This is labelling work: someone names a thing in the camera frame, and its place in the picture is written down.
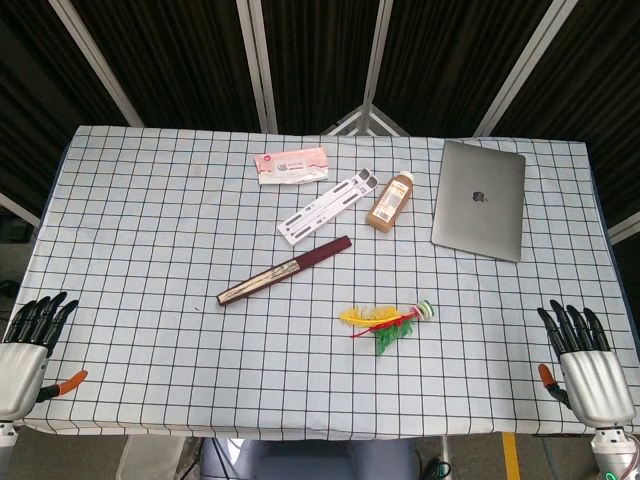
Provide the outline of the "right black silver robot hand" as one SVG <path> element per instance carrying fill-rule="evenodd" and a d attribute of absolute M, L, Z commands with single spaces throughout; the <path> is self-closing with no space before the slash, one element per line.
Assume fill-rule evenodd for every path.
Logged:
<path fill-rule="evenodd" d="M 547 365 L 538 373 L 547 392 L 571 410 L 584 425 L 594 429 L 622 427 L 637 411 L 619 359 L 604 327 L 589 308 L 550 301 L 552 313 L 539 307 L 548 340 L 559 361 L 564 384 Z"/>

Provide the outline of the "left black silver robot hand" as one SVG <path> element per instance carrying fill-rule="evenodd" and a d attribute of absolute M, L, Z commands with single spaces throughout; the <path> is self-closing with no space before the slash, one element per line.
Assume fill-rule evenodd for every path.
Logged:
<path fill-rule="evenodd" d="M 45 296 L 23 305 L 11 319 L 1 341 L 1 420 L 27 416 L 33 407 L 76 389 L 88 376 L 81 370 L 70 379 L 45 386 L 47 365 L 67 318 L 78 302 L 67 294 Z"/>

